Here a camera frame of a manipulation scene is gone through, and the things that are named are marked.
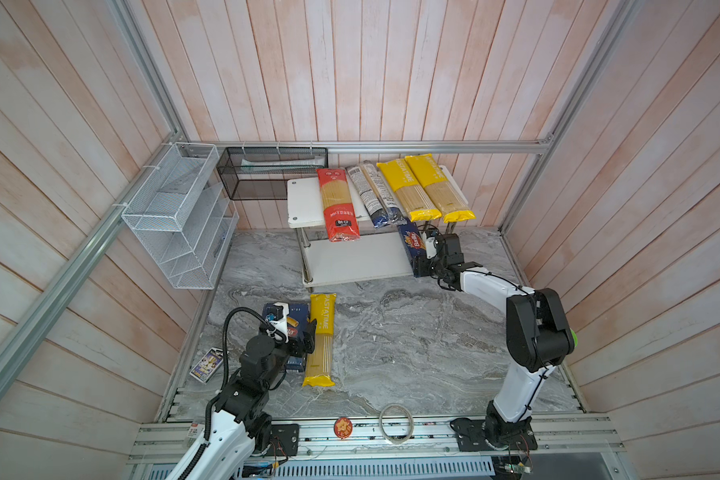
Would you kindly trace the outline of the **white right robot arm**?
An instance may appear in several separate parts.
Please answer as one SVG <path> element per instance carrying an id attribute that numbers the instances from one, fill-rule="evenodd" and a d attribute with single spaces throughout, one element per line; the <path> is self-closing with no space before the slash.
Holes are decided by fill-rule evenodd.
<path id="1" fill-rule="evenodd" d="M 470 294 L 504 315 L 511 356 L 499 393 L 489 402 L 484 421 L 486 441 L 501 443 L 529 431 L 532 406 L 547 379 L 577 346 L 558 293 L 512 282 L 465 260 L 460 239 L 431 227 L 424 233 L 427 259 L 418 270 L 448 291 Z"/>

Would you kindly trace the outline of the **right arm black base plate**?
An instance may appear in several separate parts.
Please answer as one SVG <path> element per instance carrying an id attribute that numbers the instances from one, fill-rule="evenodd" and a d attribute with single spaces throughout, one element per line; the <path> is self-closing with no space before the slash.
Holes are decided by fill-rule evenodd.
<path id="1" fill-rule="evenodd" d="M 508 423 L 492 416 L 484 420 L 461 417 L 451 420 L 449 427 L 455 434 L 461 452 L 509 449 L 531 451 L 538 448 L 538 442 L 530 420 L 527 418 L 521 422 Z"/>

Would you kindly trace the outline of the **clear blue spaghetti bag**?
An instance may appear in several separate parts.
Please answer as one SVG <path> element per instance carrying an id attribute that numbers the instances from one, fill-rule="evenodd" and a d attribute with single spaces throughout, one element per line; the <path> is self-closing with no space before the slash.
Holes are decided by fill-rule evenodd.
<path id="1" fill-rule="evenodd" d="M 375 228 L 405 223 L 402 208 L 376 164 L 365 162 L 349 167 L 346 172 Z"/>

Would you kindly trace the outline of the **blue Barilla spaghetti box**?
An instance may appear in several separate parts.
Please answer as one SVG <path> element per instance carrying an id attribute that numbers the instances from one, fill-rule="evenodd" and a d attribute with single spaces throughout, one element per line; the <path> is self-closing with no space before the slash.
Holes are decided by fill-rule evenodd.
<path id="1" fill-rule="evenodd" d="M 429 259 L 417 226 L 407 221 L 397 226 L 414 277 L 428 276 Z"/>

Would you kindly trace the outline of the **red spaghetti bag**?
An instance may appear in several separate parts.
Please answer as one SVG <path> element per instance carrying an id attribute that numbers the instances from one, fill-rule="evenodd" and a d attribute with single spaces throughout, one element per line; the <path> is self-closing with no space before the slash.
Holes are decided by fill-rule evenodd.
<path id="1" fill-rule="evenodd" d="M 346 172 L 343 169 L 321 168 L 317 170 L 317 175 L 328 240 L 358 240 L 360 232 Z"/>

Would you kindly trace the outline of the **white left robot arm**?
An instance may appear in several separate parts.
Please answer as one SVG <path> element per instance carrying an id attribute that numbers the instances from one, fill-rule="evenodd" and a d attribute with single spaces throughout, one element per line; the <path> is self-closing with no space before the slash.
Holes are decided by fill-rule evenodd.
<path id="1" fill-rule="evenodd" d="M 230 372 L 229 361 L 223 361 L 222 387 L 206 404 L 202 434 L 173 468 L 171 479 L 231 479 L 253 453 L 265 451 L 272 425 L 272 417 L 264 412 L 270 393 L 285 378 L 290 358 L 304 358 L 315 350 L 315 320 L 292 336 L 286 317 L 270 322 L 239 307 L 227 315 L 224 334 L 237 313 L 253 314 L 260 322 L 259 332 L 247 342 L 236 371 Z"/>

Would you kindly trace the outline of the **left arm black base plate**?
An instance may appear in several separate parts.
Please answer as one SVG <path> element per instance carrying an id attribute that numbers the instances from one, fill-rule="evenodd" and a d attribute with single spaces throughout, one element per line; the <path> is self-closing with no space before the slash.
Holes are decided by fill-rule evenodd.
<path id="1" fill-rule="evenodd" d="M 254 456 L 289 459 L 298 454 L 298 423 L 274 423 L 271 415 L 262 413 L 254 419 L 249 433 L 254 440 Z"/>

